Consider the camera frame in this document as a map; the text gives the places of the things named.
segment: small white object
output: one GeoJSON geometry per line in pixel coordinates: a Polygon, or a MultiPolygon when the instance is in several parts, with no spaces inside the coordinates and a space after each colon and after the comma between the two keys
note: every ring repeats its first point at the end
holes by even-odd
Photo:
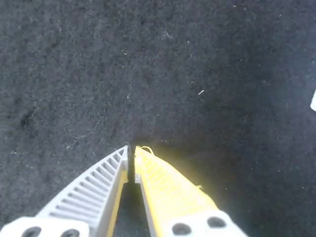
{"type": "Polygon", "coordinates": [[[315,90],[314,96],[312,98],[311,109],[316,111],[316,90],[315,90]]]}

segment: white debris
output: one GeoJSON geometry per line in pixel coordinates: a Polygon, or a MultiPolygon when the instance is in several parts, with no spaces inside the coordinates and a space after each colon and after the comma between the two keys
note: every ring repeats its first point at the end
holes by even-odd
{"type": "Polygon", "coordinates": [[[315,90],[314,96],[312,98],[311,109],[316,111],[316,90],[315,90]]]}
{"type": "Polygon", "coordinates": [[[204,90],[201,90],[197,95],[202,95],[203,92],[204,90]]]}

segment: carpet fiber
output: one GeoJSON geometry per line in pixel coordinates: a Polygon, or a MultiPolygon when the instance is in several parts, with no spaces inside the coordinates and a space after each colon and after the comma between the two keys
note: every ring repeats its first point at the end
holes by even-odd
{"type": "MultiPolygon", "coordinates": [[[[138,142],[250,236],[315,236],[315,12],[314,0],[0,1],[0,225],[138,142]]],[[[124,188],[115,236],[149,235],[140,198],[124,188]]]]}

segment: mounting hole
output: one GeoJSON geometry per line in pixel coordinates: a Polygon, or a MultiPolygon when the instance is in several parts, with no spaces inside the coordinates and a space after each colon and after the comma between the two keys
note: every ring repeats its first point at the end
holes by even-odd
{"type": "Polygon", "coordinates": [[[191,228],[186,224],[177,223],[172,227],[172,231],[175,236],[185,236],[191,233],[191,228]]]}
{"type": "Polygon", "coordinates": [[[218,217],[208,218],[207,223],[210,226],[210,228],[223,228],[226,226],[225,221],[218,217]]]}
{"type": "Polygon", "coordinates": [[[25,230],[22,234],[22,237],[37,237],[40,235],[41,228],[34,226],[25,230]]]}
{"type": "Polygon", "coordinates": [[[79,231],[77,231],[75,229],[70,229],[70,230],[63,232],[61,237],[79,237],[79,235],[80,235],[79,231]]]}

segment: dark gray carpet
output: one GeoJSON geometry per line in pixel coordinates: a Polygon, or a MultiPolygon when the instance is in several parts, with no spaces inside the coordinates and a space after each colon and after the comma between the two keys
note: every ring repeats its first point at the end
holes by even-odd
{"type": "MultiPolygon", "coordinates": [[[[0,224],[139,141],[250,236],[315,236],[315,12],[314,0],[1,0],[0,224]]],[[[116,236],[148,235],[137,197],[124,189],[116,236]]]]}

